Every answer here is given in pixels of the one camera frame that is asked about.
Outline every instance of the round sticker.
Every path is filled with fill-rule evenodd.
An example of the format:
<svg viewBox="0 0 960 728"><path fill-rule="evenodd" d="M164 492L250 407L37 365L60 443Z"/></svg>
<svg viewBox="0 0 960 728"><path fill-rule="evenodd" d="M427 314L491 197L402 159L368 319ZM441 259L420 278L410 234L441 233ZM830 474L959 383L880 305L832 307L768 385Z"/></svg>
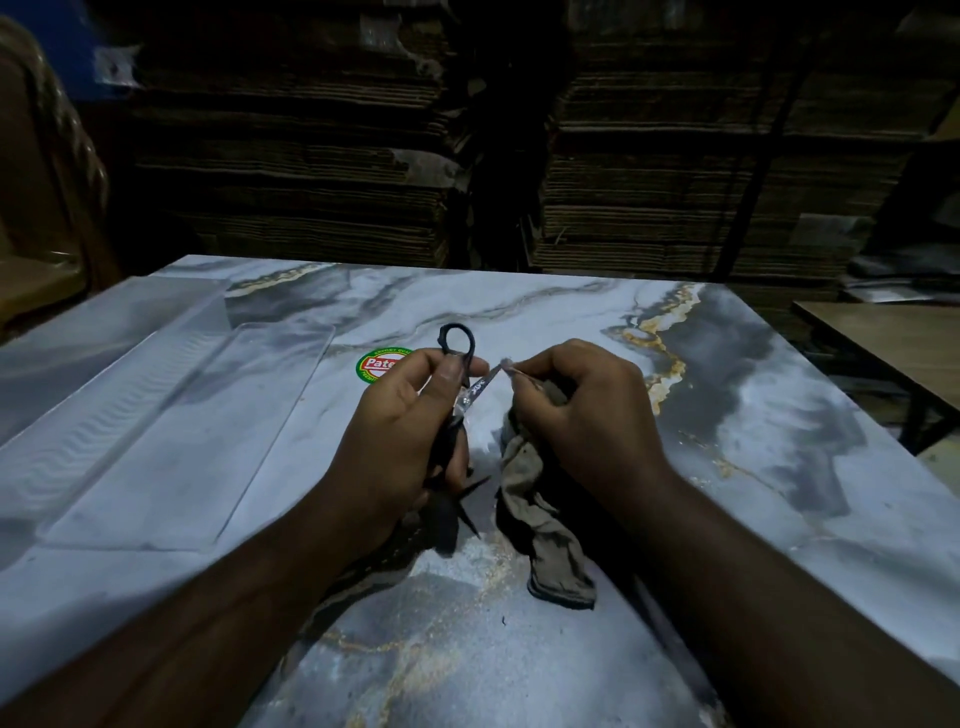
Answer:
<svg viewBox="0 0 960 728"><path fill-rule="evenodd" d="M360 361L357 362L357 376L368 384L373 384L389 372L394 364L411 351L412 350L404 349L403 347L374 349L372 352L360 357Z"/></svg>

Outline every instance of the sticker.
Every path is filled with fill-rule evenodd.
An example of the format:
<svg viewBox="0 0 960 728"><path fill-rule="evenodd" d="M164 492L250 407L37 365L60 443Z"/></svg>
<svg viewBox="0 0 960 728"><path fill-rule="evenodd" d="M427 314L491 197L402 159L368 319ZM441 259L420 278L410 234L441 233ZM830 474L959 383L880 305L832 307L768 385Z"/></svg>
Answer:
<svg viewBox="0 0 960 728"><path fill-rule="evenodd" d="M404 349L403 347L374 349L372 352L360 357L360 361L357 362L357 376L368 384L373 384L393 369L394 364L411 351L412 350Z"/></svg>

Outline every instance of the gray rag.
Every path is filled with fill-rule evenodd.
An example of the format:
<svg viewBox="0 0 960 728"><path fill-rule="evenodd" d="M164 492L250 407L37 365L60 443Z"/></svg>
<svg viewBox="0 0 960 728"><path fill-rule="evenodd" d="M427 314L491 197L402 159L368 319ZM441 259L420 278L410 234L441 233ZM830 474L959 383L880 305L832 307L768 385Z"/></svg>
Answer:
<svg viewBox="0 0 960 728"><path fill-rule="evenodd" d="M552 382L542 389L555 404L566 397ZM597 593L587 576L586 557L577 537L558 519L556 508L539 491L544 475L543 459L530 442L529 432L516 422L513 410L503 427L503 477L500 495L510 515L533 531L530 580L527 589L540 599L571 609L592 609Z"/></svg>

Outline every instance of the scissor blade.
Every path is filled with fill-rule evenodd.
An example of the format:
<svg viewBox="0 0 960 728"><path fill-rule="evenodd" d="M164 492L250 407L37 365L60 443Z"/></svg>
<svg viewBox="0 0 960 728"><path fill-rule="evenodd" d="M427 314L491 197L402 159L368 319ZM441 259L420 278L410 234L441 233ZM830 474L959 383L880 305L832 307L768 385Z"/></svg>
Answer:
<svg viewBox="0 0 960 728"><path fill-rule="evenodd" d="M500 364L497 364L493 367L486 376L481 376L475 382L473 382L467 389L460 393L460 396L457 398L457 408L461 412L466 412L470 409L470 406L476 402L477 398L480 396L480 393L487 389L487 385L493 381L493 378L500 371Z"/></svg>

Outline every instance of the scissor handle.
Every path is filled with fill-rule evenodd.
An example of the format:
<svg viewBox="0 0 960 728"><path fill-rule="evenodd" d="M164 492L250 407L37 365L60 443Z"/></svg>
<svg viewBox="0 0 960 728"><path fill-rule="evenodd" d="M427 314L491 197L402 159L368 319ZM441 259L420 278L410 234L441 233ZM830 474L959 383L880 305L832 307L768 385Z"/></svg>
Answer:
<svg viewBox="0 0 960 728"><path fill-rule="evenodd" d="M452 328L458 328L460 331L467 335L467 339L470 342L470 348L467 349L467 353L464 354L464 386L469 386L469 371L470 364L473 362L473 352L476 351L477 343L473 338L473 331L465 327L463 324L444 324L440 327L440 336L437 337L437 343L440 344L440 348L444 353L452 353L453 350L450 348L450 345L446 343L446 336L450 333Z"/></svg>

